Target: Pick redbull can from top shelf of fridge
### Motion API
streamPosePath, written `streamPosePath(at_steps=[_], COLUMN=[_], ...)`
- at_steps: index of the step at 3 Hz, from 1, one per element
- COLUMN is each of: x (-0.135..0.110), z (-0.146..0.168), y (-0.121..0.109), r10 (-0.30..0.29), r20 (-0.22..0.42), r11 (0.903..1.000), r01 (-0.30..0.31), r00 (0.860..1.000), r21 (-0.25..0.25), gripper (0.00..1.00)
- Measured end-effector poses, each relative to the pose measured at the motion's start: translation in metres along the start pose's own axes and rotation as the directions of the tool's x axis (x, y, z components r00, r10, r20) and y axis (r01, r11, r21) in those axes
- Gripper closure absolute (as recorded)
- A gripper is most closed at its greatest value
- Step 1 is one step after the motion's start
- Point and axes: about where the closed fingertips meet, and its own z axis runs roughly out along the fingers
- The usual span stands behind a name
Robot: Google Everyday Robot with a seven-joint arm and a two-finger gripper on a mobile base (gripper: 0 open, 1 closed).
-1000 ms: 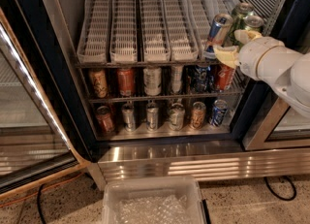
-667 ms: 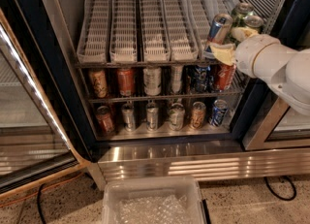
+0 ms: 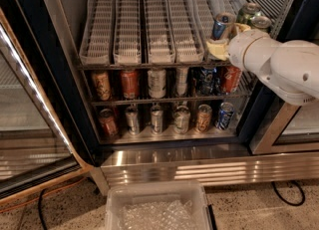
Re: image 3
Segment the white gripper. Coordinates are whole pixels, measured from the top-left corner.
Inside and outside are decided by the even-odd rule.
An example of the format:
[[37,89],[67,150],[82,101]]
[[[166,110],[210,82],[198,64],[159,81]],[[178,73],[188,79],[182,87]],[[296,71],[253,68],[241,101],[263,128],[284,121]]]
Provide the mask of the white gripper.
[[235,23],[231,30],[234,38],[230,42],[228,39],[208,39],[206,41],[208,54],[220,61],[229,58],[233,66],[257,75],[281,43],[273,40],[265,32],[250,29],[249,25]]

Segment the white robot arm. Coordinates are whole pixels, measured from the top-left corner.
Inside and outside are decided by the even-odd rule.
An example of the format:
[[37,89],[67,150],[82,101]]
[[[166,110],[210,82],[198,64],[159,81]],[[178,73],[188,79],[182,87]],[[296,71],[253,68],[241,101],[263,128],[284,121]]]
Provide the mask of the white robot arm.
[[229,39],[208,39],[208,53],[254,74],[280,99],[304,106],[319,99],[319,46],[302,40],[278,42],[269,34],[238,24]]

